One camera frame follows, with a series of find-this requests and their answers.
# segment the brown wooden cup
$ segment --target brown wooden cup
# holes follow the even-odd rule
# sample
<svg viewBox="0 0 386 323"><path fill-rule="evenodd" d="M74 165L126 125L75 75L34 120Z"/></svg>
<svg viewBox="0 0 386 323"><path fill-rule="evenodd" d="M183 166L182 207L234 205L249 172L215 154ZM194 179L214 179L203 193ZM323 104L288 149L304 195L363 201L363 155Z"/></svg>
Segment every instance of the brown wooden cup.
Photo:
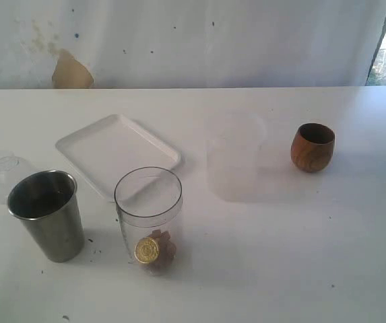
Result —
<svg viewBox="0 0 386 323"><path fill-rule="evenodd" d="M292 161L304 172L318 172L329 164L334 146L335 134L330 128L319 123L303 124L293 139Z"/></svg>

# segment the metal cup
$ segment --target metal cup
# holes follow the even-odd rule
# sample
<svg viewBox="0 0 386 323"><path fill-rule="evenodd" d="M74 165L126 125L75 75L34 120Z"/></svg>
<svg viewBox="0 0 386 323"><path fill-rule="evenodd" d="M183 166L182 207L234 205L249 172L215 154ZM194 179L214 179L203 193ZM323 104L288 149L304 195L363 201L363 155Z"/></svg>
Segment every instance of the metal cup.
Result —
<svg viewBox="0 0 386 323"><path fill-rule="evenodd" d="M22 180L7 199L9 212L54 262L72 259L84 246L76 190L72 175L47 170Z"/></svg>

